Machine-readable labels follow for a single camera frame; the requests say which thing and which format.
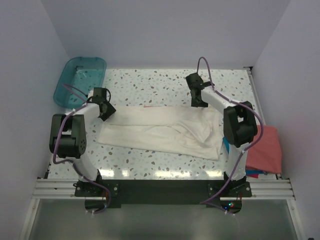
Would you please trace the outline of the teal plastic bin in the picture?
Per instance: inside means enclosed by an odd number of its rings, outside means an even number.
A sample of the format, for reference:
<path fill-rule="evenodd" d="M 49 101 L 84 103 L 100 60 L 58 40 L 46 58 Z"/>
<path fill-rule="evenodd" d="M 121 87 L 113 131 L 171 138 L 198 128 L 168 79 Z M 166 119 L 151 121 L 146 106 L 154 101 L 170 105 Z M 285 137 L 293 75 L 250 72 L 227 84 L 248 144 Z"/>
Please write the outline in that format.
<path fill-rule="evenodd" d="M 65 109 L 76 109 L 83 104 L 83 99 L 93 88 L 103 84 L 107 63 L 99 57 L 75 57 L 69 60 L 60 75 L 54 102 Z"/>

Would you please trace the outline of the white t shirt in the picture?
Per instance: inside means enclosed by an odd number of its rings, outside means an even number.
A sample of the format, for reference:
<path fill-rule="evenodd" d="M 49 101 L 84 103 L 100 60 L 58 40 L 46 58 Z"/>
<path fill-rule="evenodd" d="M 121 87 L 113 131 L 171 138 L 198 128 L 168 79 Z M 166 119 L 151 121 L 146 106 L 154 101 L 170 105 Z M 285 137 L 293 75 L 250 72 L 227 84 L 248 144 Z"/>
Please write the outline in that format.
<path fill-rule="evenodd" d="M 213 107 L 119 106 L 101 126 L 98 142 L 218 161 L 223 136 Z"/>

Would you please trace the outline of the aluminium extrusion rail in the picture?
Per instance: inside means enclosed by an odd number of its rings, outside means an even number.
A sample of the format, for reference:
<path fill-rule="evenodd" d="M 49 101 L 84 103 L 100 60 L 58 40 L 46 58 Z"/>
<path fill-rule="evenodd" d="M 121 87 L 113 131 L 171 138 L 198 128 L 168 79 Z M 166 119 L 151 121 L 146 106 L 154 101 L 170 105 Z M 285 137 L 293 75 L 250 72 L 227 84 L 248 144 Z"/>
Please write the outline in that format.
<path fill-rule="evenodd" d="M 283 179 L 248 179 L 251 200 L 295 200 L 291 182 Z M 38 179 L 33 189 L 35 199 L 68 199 L 75 197 L 75 179 Z"/>

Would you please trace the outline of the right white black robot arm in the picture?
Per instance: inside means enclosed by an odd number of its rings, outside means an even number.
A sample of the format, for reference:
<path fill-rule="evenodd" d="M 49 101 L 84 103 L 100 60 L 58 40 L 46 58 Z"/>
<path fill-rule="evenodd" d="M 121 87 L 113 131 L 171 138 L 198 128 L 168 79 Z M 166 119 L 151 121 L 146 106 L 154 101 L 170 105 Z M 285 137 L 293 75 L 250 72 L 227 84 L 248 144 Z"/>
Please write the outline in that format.
<path fill-rule="evenodd" d="M 203 81 L 195 72 L 186 78 L 193 107 L 213 107 L 222 114 L 223 137 L 229 143 L 228 162 L 225 164 L 224 184 L 207 203 L 231 189 L 246 183 L 246 163 L 249 148 L 254 146 L 259 117 L 249 101 L 239 102 L 215 89 L 212 81 Z"/>

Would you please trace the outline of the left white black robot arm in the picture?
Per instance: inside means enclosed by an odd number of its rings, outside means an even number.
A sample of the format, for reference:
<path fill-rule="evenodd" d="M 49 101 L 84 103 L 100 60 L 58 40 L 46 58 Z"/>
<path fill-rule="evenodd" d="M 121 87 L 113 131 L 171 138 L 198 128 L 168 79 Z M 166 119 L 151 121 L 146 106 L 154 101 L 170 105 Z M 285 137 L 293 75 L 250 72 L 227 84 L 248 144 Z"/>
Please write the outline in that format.
<path fill-rule="evenodd" d="M 106 121 L 116 109 L 111 105 L 111 92 L 107 88 L 95 87 L 83 103 L 64 114 L 52 116 L 49 149 L 55 165 L 69 163 L 78 175 L 75 185 L 80 195 L 101 196 L 111 199 L 111 193 L 102 183 L 100 171 L 89 159 L 87 128 L 97 119 Z"/>

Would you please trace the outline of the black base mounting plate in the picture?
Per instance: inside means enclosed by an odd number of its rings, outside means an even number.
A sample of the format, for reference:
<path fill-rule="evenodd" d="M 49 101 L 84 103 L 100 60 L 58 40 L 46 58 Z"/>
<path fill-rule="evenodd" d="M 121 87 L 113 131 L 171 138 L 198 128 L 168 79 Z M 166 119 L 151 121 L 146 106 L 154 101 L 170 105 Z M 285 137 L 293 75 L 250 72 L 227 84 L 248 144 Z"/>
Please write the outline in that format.
<path fill-rule="evenodd" d="M 98 178 L 73 184 L 74 195 L 84 198 L 86 210 L 98 213 L 123 205 L 198 205 L 238 213 L 242 199 L 252 197 L 250 183 L 232 180 L 119 180 Z"/>

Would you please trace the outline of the blue folded t shirt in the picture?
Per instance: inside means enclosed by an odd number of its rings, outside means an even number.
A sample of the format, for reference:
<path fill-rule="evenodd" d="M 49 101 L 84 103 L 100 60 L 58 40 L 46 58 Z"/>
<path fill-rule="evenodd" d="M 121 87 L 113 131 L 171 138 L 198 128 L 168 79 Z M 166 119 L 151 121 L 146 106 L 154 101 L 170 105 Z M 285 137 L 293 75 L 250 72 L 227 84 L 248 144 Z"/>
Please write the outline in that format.
<path fill-rule="evenodd" d="M 229 152 L 230 152 L 229 142 L 227 141 L 227 139 L 225 137 L 222 138 L 222 142 L 223 142 L 223 144 L 224 144 L 224 146 L 226 148 L 227 153 L 229 154 Z M 247 176 L 252 176 L 253 178 L 258 178 L 259 174 L 263 174 L 264 173 L 261 170 L 254 170 L 254 169 L 248 169 L 248 168 L 245 170 L 245 172 L 246 172 Z"/>

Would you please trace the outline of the pink folded t shirt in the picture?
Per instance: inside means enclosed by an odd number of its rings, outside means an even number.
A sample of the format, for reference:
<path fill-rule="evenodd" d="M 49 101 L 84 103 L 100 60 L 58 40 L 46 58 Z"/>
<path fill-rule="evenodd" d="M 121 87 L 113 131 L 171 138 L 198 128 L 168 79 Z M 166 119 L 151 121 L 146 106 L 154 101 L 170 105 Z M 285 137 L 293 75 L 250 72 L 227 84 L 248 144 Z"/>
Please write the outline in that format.
<path fill-rule="evenodd" d="M 275 127 L 263 126 L 262 138 L 247 151 L 245 167 L 271 174 L 282 173 L 282 149 Z"/>

